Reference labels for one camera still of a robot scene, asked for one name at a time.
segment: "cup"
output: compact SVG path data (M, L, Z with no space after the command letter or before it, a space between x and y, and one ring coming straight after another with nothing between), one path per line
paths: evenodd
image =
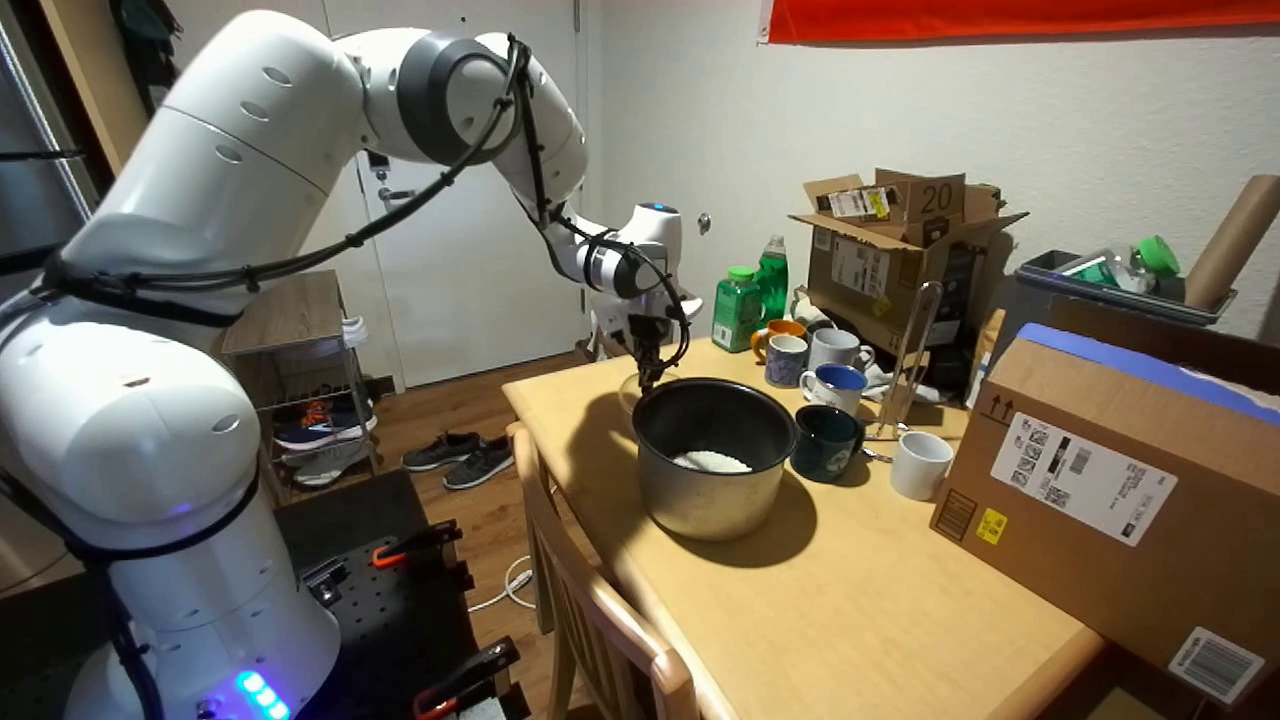
M857 348L861 348L864 339L861 334L853 334L846 328L815 328L815 332L807 332L807 366L820 366L820 364L857 364L861 356L857 356Z
M807 405L830 405L830 409L842 409L846 416L857 416L864 386L869 386L869 376L846 364L820 364L801 376L801 390Z
M807 481L839 481L853 463L853 456L864 448L864 422L830 405L802 405L794 410L794 450L793 473Z
M807 366L807 339L801 334L768 334L764 348L764 381L778 386L794 386Z
M764 328L754 328L754 332L751 332L754 364L764 364L772 334L801 334L801 339L807 339L807 324L801 324L801 320L768 320Z
M890 488L932 502L952 460L957 448L948 440L918 428L903 428L890 450Z

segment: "bowl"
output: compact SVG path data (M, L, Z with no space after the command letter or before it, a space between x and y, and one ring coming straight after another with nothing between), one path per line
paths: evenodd
M716 376L651 386L630 409L642 510L686 538L751 530L794 448L794 420L768 390Z

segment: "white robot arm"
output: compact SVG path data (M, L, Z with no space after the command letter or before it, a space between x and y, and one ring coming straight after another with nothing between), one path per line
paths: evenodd
M330 250L487 161L551 269L639 315L639 382L678 360L655 353L685 320L678 218L646 205L608 232L568 211L584 137L524 45L409 29L336 45L277 12L230 21L99 211L0 305L0 481L68 538L117 619L68 714L290 714L323 685L339 626L297 584L257 488L257 409L209 348L260 284L329 256L297 259L360 149L448 171Z

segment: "blue mug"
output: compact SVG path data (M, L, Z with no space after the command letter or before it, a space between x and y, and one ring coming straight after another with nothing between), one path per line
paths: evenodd
M793 473L807 481L835 483L864 448L864 422L830 405L802 405L794 428Z

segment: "shipping label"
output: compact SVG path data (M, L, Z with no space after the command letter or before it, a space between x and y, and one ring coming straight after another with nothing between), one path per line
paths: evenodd
M869 244L835 244L830 281L853 287L857 297L884 297L888 291L888 256Z
M1136 546L1176 477L1017 410L994 450L991 477L1046 509Z

